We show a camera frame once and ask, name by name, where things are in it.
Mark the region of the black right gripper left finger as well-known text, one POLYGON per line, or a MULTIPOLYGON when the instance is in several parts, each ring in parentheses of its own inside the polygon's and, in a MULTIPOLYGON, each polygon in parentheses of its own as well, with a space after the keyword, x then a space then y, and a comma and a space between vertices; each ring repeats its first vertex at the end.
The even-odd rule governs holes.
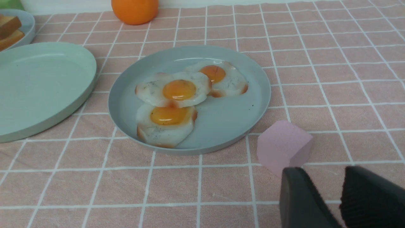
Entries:
POLYGON ((307 172, 284 168, 280 193, 282 228, 341 228, 307 172))

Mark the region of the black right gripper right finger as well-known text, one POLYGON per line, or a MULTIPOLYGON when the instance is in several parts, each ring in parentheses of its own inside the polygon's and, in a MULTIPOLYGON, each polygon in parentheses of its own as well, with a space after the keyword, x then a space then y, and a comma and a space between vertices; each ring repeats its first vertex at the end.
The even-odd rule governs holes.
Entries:
POLYGON ((403 228, 405 191, 360 166, 345 168, 340 213, 348 228, 403 228))

